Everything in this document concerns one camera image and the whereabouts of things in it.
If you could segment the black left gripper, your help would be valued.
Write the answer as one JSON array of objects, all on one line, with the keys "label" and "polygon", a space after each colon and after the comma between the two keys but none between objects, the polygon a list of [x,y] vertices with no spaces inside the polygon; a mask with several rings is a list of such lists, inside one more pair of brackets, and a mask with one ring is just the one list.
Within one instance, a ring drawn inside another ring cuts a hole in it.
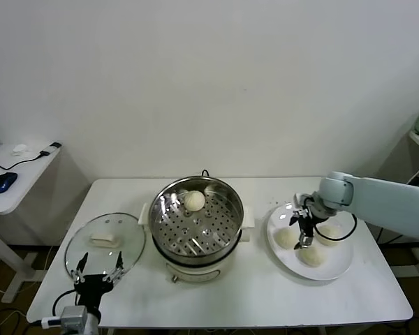
[{"label": "black left gripper", "polygon": [[109,274],[83,275],[87,263],[88,253],[79,260],[77,266],[71,271],[75,291],[79,295],[79,305],[86,306],[88,310],[99,309],[102,296],[114,288],[113,281],[118,281],[124,273],[122,252],[117,257],[115,268]]}]

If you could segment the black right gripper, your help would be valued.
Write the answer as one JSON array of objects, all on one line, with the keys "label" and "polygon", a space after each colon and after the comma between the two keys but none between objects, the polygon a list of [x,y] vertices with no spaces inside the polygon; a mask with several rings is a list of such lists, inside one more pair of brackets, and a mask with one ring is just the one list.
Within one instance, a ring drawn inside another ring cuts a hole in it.
[{"label": "black right gripper", "polygon": [[294,250],[309,248],[314,239],[315,220],[311,212],[307,208],[296,209],[293,211],[289,225],[298,223],[300,236]]}]

